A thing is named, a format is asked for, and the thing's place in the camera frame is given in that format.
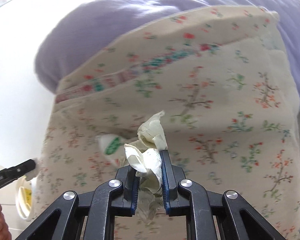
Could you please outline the white trash bin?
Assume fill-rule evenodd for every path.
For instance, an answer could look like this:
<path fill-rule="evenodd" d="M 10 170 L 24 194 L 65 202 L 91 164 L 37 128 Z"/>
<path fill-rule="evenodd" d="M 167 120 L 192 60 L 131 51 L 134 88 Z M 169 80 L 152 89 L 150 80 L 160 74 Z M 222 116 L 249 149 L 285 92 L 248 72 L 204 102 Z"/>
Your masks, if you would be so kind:
<path fill-rule="evenodd" d="M 19 217 L 27 222 L 35 218 L 34 192 L 37 178 L 26 180 L 26 176 L 19 178 L 15 184 L 15 206 Z"/>

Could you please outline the lavender quilt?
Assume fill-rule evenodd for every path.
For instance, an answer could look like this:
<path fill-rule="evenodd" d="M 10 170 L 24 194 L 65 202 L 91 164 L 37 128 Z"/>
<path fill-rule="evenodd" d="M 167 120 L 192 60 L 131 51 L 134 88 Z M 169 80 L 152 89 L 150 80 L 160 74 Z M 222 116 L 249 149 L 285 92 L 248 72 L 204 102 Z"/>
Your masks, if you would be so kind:
<path fill-rule="evenodd" d="M 162 17 L 215 5 L 255 5 L 279 14 L 300 96 L 300 0 L 90 0 L 66 15 L 43 41 L 34 64 L 38 79 L 55 92 L 62 78 L 120 35 Z"/>

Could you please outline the crushed white AD bottle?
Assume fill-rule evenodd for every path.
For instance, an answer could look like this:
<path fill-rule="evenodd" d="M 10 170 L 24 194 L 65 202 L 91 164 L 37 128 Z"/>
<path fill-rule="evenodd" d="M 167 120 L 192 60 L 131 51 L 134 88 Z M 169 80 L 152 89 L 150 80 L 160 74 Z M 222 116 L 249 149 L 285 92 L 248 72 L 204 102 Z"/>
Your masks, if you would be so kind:
<path fill-rule="evenodd" d="M 122 167 L 125 163 L 125 139 L 115 134 L 98 135 L 95 138 L 99 151 L 111 165 Z"/>

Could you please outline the white tissue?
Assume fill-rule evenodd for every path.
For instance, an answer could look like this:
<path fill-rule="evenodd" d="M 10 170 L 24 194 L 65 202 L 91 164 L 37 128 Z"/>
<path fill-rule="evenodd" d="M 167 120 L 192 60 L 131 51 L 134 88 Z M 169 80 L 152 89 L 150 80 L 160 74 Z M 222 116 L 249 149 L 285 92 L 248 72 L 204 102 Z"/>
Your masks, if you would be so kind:
<path fill-rule="evenodd" d="M 167 149 L 161 118 L 165 112 L 151 116 L 137 130 L 138 139 L 124 144 L 125 160 L 140 178 L 136 215 L 150 224 L 162 209 L 162 159 L 160 151 Z"/>

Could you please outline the floral beige bedspread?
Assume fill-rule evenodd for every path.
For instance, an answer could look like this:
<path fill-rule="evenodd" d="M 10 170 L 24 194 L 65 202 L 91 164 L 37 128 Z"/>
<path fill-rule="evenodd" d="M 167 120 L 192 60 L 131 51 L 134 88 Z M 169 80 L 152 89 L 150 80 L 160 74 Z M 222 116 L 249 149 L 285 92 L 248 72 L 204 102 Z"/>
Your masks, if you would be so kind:
<path fill-rule="evenodd" d="M 41 214 L 63 192 L 93 191 L 118 167 L 96 136 L 125 144 L 160 111 L 172 161 L 209 191 L 236 190 L 285 239 L 300 231 L 300 99 L 262 7 L 162 18 L 103 48 L 56 91 L 34 193 Z"/>

